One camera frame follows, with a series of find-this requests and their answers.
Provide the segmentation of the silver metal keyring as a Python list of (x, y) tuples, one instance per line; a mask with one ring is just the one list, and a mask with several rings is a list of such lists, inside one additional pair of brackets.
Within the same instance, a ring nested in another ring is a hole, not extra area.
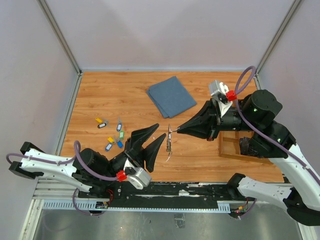
[(172, 129), (171, 125), (168, 124), (168, 131), (167, 131), (167, 139), (166, 139), (166, 152), (170, 157), (172, 155), (172, 133), (177, 132), (179, 128)]

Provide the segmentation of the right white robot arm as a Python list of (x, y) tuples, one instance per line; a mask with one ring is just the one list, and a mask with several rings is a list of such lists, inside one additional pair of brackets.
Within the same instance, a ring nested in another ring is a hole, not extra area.
[(275, 117), (282, 104), (267, 90), (256, 90), (244, 99), (237, 92), (214, 93), (202, 109), (180, 125), (179, 134), (213, 141), (220, 132), (253, 131), (252, 137), (239, 140), (244, 155), (268, 159), (291, 183), (276, 186), (235, 173), (227, 183), (226, 193), (232, 200), (241, 197), (273, 204), (300, 224), (320, 224), (320, 177), (314, 172), (291, 132)]

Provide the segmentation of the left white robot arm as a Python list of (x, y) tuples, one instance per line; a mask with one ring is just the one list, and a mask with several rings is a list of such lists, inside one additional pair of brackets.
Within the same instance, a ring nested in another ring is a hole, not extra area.
[(159, 124), (135, 130), (126, 140), (123, 151), (112, 159), (91, 148), (81, 148), (75, 141), (74, 156), (62, 157), (43, 152), (30, 142), (25, 142), (19, 154), (6, 156), (9, 171), (16, 176), (34, 180), (50, 179), (76, 187), (84, 193), (101, 198), (109, 184), (128, 181), (142, 190), (152, 180), (155, 161), (166, 134), (160, 135), (148, 146), (143, 144), (158, 129)]

